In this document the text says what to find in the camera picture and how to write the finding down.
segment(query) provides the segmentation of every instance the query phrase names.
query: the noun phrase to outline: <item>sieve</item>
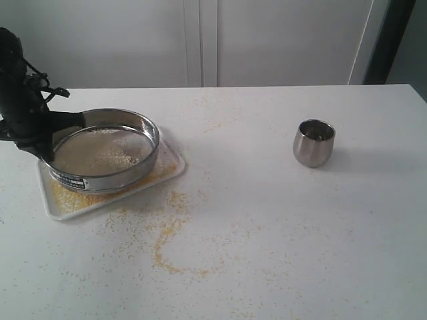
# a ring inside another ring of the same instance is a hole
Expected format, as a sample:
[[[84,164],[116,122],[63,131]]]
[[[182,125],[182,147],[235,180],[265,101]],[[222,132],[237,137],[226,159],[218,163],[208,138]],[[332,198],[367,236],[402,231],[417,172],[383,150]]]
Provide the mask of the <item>sieve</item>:
[[[55,159],[45,161],[62,186],[86,194],[113,193],[147,176],[159,148],[159,131],[147,117],[121,109],[83,112],[85,128],[53,135]]]

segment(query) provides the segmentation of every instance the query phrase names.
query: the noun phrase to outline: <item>white table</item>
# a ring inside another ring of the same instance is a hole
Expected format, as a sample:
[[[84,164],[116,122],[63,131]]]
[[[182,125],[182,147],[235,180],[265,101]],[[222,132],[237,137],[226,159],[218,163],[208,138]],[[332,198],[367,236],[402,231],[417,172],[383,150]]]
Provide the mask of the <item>white table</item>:
[[[173,137],[187,171],[70,222],[0,144],[1,319],[425,319],[427,104],[409,86],[76,89]],[[300,121],[330,162],[292,155]]]

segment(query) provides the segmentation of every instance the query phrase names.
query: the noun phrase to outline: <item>plastic tray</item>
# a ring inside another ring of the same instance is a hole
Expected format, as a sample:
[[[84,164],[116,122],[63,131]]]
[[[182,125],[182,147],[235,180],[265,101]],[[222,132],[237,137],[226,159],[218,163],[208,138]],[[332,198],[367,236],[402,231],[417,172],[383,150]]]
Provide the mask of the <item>plastic tray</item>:
[[[37,161],[37,176],[46,215],[53,220],[66,220],[88,213],[94,209],[108,205],[128,195],[133,195],[158,183],[179,175],[185,169],[185,161],[161,137],[159,155],[153,171],[141,181],[130,185],[127,189],[107,195],[84,195],[70,191],[53,180],[49,169],[42,161]]]

